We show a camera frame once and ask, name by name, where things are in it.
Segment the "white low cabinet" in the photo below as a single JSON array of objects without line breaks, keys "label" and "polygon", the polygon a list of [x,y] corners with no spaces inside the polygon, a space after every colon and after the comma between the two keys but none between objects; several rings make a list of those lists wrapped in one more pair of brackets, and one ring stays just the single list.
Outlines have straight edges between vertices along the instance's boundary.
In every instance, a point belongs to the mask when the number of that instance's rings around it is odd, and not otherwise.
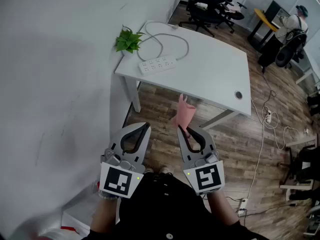
[{"label": "white low cabinet", "polygon": [[87,236],[99,201],[98,185],[95,183],[65,206],[61,218],[61,227],[74,230],[81,237]]}]

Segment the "green potted plant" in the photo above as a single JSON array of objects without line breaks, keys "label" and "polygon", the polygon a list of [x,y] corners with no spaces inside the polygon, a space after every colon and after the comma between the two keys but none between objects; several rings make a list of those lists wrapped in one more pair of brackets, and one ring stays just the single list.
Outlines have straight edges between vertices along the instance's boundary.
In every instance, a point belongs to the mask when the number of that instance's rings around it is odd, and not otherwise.
[{"label": "green potted plant", "polygon": [[134,33],[131,28],[122,25],[119,36],[115,39],[116,52],[123,55],[132,55],[140,49],[141,37],[146,35],[144,32]]}]

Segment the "person's right forearm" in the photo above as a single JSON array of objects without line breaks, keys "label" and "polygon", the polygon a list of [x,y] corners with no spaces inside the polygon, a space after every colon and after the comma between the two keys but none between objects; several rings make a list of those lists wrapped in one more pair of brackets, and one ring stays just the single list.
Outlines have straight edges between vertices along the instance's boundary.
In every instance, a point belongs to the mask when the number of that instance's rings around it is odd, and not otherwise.
[{"label": "person's right forearm", "polygon": [[224,225],[231,226],[240,221],[221,189],[208,193],[207,200],[211,213]]}]

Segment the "person's black garment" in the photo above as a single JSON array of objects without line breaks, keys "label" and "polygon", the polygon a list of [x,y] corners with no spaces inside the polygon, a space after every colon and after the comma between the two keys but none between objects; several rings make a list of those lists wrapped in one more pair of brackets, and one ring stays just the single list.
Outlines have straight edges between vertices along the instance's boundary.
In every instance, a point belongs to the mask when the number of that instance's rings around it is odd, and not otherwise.
[{"label": "person's black garment", "polygon": [[131,198],[117,203],[111,233],[92,231],[83,240],[269,240],[240,221],[225,225],[201,196],[172,174],[145,173]]}]

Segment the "red and white container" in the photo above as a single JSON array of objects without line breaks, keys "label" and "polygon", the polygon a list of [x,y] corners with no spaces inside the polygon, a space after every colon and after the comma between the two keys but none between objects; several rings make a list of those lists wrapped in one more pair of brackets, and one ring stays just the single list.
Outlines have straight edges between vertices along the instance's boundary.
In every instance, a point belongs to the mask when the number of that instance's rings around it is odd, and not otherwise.
[{"label": "red and white container", "polygon": [[52,228],[39,235],[35,240],[81,240],[82,237],[73,230]]}]

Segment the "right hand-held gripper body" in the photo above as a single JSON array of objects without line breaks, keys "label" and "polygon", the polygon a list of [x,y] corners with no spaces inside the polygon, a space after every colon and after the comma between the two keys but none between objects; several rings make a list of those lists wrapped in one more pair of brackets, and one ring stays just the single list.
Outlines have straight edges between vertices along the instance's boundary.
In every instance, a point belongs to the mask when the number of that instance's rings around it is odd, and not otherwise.
[{"label": "right hand-held gripper body", "polygon": [[183,173],[197,196],[215,192],[224,186],[224,166],[218,156],[218,152],[213,151],[184,166]]}]

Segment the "black metal stand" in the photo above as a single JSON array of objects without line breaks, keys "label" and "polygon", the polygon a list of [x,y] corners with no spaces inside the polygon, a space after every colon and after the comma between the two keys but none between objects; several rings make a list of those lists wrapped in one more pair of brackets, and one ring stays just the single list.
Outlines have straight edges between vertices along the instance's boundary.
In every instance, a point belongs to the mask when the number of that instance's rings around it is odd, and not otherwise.
[{"label": "black metal stand", "polygon": [[285,150],[289,152],[290,163],[278,163],[277,166],[288,168],[279,183],[279,187],[286,190],[286,200],[320,202],[320,146],[303,147],[296,156],[290,147]]}]

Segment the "pink cloth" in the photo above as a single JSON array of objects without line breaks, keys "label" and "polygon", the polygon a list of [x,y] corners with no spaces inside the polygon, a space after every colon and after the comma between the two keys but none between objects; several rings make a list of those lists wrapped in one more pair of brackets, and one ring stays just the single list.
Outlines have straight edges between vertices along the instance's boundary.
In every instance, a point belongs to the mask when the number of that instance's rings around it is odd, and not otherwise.
[{"label": "pink cloth", "polygon": [[172,118],[174,126],[180,126],[188,135],[187,127],[189,126],[192,118],[196,112],[196,107],[187,103],[187,96],[181,93],[178,100],[176,115]]}]

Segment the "black office chair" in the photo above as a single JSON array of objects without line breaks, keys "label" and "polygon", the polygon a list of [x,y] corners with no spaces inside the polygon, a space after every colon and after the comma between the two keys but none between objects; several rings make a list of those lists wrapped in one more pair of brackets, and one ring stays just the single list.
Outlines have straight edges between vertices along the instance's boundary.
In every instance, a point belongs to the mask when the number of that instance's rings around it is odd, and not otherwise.
[{"label": "black office chair", "polygon": [[[233,0],[217,0],[216,9],[219,11],[219,15],[222,16],[223,22],[229,26],[230,33],[233,34],[235,30],[233,29],[234,22],[232,20],[240,21],[243,20],[245,16],[241,11],[236,13],[227,12],[226,5],[234,6],[235,4],[233,3]],[[236,2],[236,5],[240,7],[240,10],[241,8],[247,9],[247,7],[240,2]]]},{"label": "black office chair", "polygon": [[[209,30],[211,24],[218,24],[223,21],[223,18],[217,13],[218,0],[188,0],[186,10],[189,12],[188,21],[180,21],[178,26],[182,27],[183,24],[196,25],[195,31],[199,28],[204,29],[213,38],[215,35]],[[208,5],[207,10],[195,6],[195,3],[201,2]]]}]

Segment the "yellow round table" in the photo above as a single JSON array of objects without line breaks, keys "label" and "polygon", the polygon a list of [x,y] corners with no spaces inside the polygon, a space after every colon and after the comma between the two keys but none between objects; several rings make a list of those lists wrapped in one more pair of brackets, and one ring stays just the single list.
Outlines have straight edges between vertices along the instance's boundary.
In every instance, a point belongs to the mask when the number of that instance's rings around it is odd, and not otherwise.
[{"label": "yellow round table", "polygon": [[[247,37],[247,40],[248,40],[249,44],[256,51],[259,52],[262,49],[262,47],[264,46],[264,43],[266,42],[266,40],[271,36],[272,33],[277,32],[278,28],[275,25],[273,25],[271,22],[269,22],[269,20],[265,16],[265,13],[262,10],[260,10],[258,8],[254,8],[254,12],[255,12],[256,16],[259,18],[259,22],[255,26],[253,31],[250,33],[250,35]],[[263,24],[265,24],[269,28],[269,31],[261,40],[258,40],[255,38],[255,35]]]}]

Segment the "white floor socket block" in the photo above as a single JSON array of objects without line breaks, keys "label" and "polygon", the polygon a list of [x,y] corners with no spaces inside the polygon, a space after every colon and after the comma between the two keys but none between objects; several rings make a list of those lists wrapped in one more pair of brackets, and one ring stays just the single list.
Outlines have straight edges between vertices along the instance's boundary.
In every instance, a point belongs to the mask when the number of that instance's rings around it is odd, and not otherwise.
[{"label": "white floor socket block", "polygon": [[237,215],[239,217],[247,210],[246,209],[247,203],[248,203],[248,199],[247,198],[241,198],[239,200],[239,206],[237,208]]}]

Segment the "person's left forearm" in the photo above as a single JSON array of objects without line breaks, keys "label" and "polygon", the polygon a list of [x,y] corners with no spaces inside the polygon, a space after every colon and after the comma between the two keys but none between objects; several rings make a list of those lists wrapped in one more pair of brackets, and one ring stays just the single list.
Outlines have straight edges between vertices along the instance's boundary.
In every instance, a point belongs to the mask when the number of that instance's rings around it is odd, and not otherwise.
[{"label": "person's left forearm", "polygon": [[93,215],[90,230],[96,233],[109,234],[116,226],[117,196],[103,196]]}]

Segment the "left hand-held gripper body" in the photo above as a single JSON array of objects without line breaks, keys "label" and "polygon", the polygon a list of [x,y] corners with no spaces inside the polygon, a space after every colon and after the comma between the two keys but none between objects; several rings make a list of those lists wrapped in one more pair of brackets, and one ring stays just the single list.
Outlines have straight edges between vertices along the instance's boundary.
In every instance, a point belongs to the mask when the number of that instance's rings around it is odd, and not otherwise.
[{"label": "left hand-held gripper body", "polygon": [[145,166],[126,160],[107,148],[101,156],[99,190],[122,198],[131,198],[145,171]]}]

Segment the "white table leg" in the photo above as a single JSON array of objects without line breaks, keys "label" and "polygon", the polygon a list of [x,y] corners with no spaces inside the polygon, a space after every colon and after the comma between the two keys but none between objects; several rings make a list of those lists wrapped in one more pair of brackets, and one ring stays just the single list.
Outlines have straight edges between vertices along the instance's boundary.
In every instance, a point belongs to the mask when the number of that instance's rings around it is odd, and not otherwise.
[{"label": "white table leg", "polygon": [[135,112],[141,111],[141,104],[138,93],[138,83],[135,79],[125,76],[120,76],[124,84],[124,92],[128,100],[132,103]]},{"label": "white table leg", "polygon": [[212,119],[208,120],[207,122],[201,124],[199,127],[204,130],[208,130],[208,129],[213,128],[214,126],[217,126],[219,124],[222,124],[222,123],[228,121],[229,119],[231,119],[239,114],[240,114],[239,111],[226,109],[222,113],[218,114],[217,116],[213,117]]}]

